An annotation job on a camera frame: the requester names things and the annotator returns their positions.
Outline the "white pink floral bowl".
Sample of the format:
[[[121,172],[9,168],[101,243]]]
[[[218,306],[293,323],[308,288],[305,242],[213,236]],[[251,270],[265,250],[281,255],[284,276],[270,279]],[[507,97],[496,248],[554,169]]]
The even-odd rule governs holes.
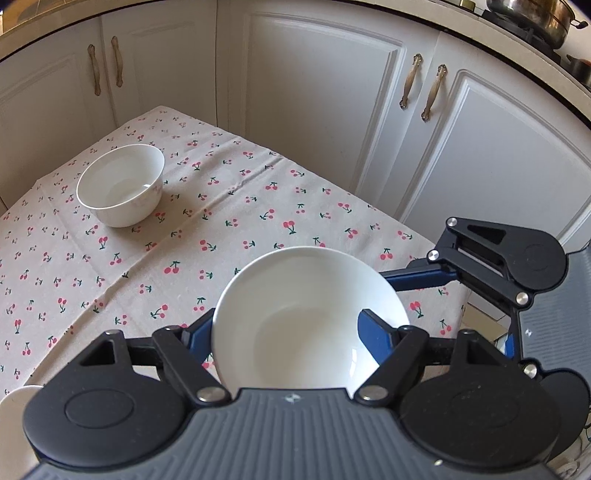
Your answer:
[[[387,280],[351,255],[321,247],[263,255],[232,278],[215,307],[216,373],[232,394],[242,388],[353,394],[378,367],[358,334],[365,309],[393,327],[409,322]]]

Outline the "cherry print tablecloth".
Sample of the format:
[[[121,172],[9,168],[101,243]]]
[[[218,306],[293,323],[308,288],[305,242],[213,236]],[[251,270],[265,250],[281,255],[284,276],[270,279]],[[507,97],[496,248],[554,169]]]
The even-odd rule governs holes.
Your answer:
[[[163,193],[110,229],[76,200],[85,168],[118,147],[165,156]],[[127,122],[38,180],[1,216],[1,391],[48,381],[100,333],[188,325],[264,253],[315,245],[379,271],[432,243],[282,155],[169,107]]]

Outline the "steel cooking pot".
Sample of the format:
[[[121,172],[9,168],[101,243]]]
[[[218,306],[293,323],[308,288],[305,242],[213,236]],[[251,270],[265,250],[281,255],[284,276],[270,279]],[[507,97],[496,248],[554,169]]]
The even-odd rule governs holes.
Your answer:
[[[532,28],[553,50],[560,49],[571,26],[584,29],[586,20],[578,20],[563,0],[487,0],[490,11]]]

